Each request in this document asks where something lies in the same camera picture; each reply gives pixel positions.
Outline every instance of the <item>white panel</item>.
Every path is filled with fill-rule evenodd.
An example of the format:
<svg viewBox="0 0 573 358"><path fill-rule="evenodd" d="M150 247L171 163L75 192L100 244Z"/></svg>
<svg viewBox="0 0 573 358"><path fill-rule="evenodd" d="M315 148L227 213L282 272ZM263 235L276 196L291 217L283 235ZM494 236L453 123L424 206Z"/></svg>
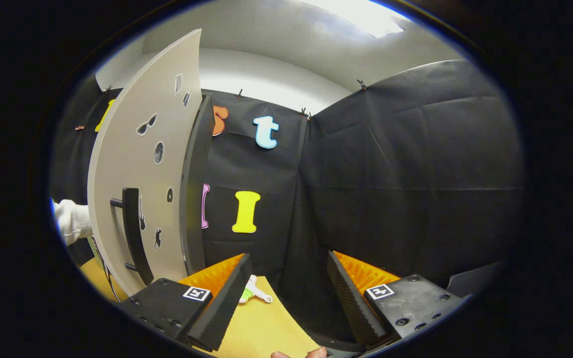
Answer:
<svg viewBox="0 0 573 358"><path fill-rule="evenodd" d="M154 279L178 280L187 276L180 237L180 182L191 127L202 100L198 76L198 46L201 30L182 37L151 59L132 77L116 98L94 143L88 176L88 202L98 251L118 284L128 295L145 287L140 276L125 268L131 263L121 220L121 209L109 205L121 199L124 187L139 188L143 196L145 231L141 231L145 254ZM178 73L183 88L175 95ZM185 93L190 100L184 106ZM157 119L145 135L139 125L154 113ZM154 163L154 148L162 141L161 163ZM174 201L166 201L169 187ZM162 229L162 242L154 248L155 231Z"/></svg>

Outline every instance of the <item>human hand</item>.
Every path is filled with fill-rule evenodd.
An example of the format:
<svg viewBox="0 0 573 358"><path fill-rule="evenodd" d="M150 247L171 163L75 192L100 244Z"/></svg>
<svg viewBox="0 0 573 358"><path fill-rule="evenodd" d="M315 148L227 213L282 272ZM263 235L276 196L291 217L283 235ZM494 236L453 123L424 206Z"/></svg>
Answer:
<svg viewBox="0 0 573 358"><path fill-rule="evenodd" d="M273 352L271 354L271 358L290 358L290 357L282 352ZM327 358L326 348L321 347L320 349L315 349L314 351L310 351L305 358Z"/></svg>

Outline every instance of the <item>gloved hand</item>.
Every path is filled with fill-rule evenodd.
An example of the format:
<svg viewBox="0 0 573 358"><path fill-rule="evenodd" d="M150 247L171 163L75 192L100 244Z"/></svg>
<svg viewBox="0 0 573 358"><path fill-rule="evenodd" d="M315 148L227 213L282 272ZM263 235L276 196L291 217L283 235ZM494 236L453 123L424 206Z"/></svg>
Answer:
<svg viewBox="0 0 573 358"><path fill-rule="evenodd" d="M66 246L73 244L79 238L92 235L87 205L77 205L71 200L62 200L59 204L52 201L52 208L57 229Z"/></svg>

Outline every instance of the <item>sunglasses sticker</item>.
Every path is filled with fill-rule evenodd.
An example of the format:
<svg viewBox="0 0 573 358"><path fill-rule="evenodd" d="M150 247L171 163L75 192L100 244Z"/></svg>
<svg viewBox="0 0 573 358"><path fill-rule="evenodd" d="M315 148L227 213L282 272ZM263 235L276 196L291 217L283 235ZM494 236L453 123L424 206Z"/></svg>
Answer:
<svg viewBox="0 0 573 358"><path fill-rule="evenodd" d="M138 128L136 129L136 134L138 134L139 136L145 136L145 132L147 132L147 127L151 128L154 126L154 124L156 123L156 117L158 115L159 114L154 113L154 115L152 116L152 118L150 118L150 120L139 125Z"/></svg>

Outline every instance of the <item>toy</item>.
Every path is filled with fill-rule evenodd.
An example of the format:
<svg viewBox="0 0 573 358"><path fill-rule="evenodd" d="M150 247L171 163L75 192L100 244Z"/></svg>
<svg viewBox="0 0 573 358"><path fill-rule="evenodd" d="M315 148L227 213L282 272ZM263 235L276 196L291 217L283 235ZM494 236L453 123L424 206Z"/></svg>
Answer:
<svg viewBox="0 0 573 358"><path fill-rule="evenodd" d="M252 274L249 277L249 281L247 281L247 284L245 287L245 292L243 292L243 296L240 297L239 303L245 303L254 295L263 299L266 303L272 303L273 302L273 297L271 297L268 294L265 294L264 292L259 290L259 288L255 287L256 280L257 280L257 277L254 274Z"/></svg>

